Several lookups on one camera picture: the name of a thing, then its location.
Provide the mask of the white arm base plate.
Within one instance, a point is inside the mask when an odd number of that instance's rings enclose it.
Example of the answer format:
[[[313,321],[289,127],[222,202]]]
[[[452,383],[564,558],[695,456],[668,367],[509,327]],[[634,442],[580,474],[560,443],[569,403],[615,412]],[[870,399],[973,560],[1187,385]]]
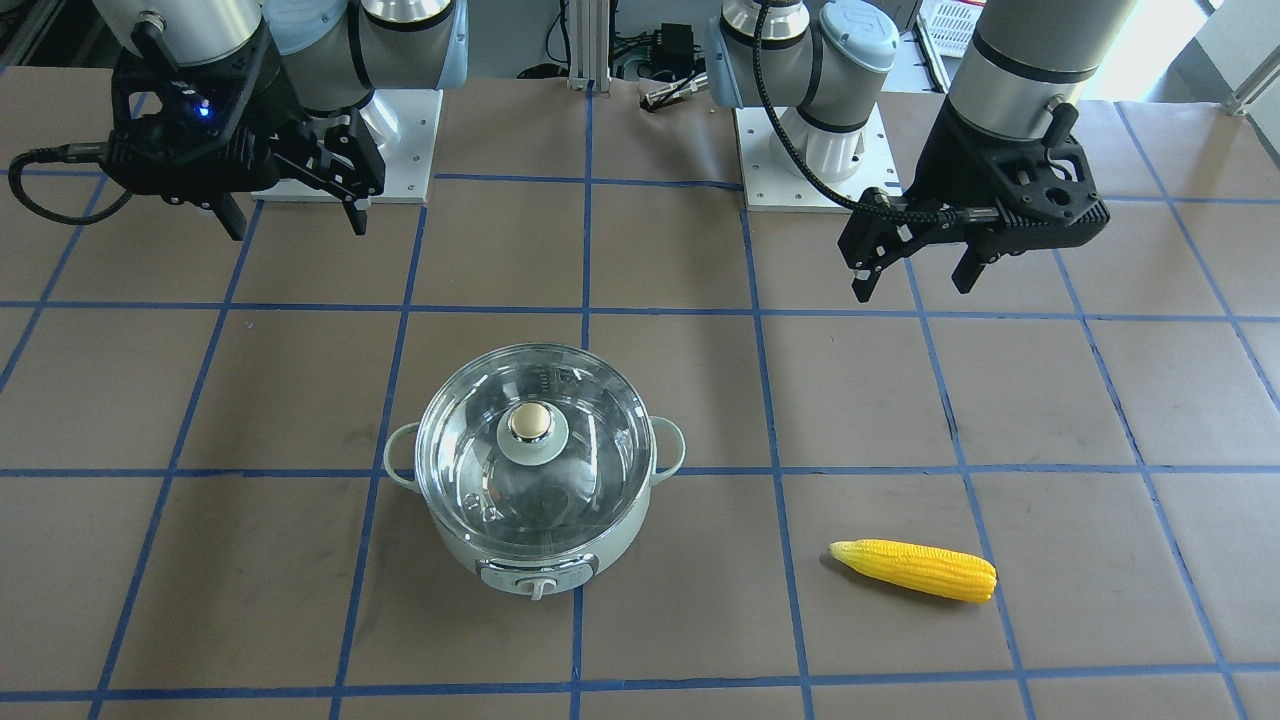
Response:
[[[778,140],[762,108],[733,110],[745,206],[749,211],[841,213],[804,178]],[[809,126],[791,108],[780,110],[794,147],[805,165],[829,188],[858,200],[876,187],[902,192],[881,115],[874,105],[867,123],[852,133],[833,133]]]
[[[439,90],[375,90],[360,109],[387,164],[385,188],[374,202],[426,201],[444,96]]]

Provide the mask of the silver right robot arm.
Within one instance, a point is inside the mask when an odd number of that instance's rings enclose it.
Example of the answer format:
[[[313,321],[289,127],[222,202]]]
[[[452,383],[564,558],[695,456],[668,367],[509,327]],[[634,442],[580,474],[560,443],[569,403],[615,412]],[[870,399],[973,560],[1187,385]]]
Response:
[[[466,1],[100,1],[122,45],[93,159],[122,188],[210,211],[300,184],[356,234],[376,199],[422,199],[433,114],[468,69]]]

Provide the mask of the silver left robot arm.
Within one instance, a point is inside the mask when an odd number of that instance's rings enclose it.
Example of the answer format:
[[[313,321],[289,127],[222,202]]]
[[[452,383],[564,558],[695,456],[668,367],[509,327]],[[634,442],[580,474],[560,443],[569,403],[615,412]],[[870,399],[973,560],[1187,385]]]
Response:
[[[968,293],[1002,258],[1080,247],[1108,224],[1074,128],[1132,8],[987,1],[900,195],[838,190],[897,55],[897,26],[872,3],[723,3],[708,33],[710,94],[764,111],[774,155],[849,211],[837,246],[858,301],[886,268],[941,243],[964,246],[951,279]]]

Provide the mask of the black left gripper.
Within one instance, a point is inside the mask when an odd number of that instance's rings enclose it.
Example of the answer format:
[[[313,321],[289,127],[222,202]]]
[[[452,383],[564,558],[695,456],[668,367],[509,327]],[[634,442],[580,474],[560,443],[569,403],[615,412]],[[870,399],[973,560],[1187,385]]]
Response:
[[[858,302],[870,302],[881,269],[927,245],[966,245],[951,273],[955,290],[965,295],[996,258],[1074,249],[1100,234],[1110,211],[1073,135],[1079,109],[1057,102],[1048,117],[1047,129],[1029,140],[1010,140],[973,126],[951,102],[943,104],[910,187],[897,197],[872,191],[861,197],[918,218],[855,213],[838,240]]]

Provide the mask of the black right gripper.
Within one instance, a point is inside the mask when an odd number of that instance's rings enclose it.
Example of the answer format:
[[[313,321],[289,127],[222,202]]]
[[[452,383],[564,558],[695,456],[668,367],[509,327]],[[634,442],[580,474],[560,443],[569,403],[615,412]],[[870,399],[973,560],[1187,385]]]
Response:
[[[301,105],[264,23],[209,61],[180,64],[173,22],[136,22],[111,74],[114,127],[99,165],[123,188],[212,202],[236,242],[248,222],[233,196],[294,179],[343,202],[357,236],[387,165],[370,131],[323,128]]]

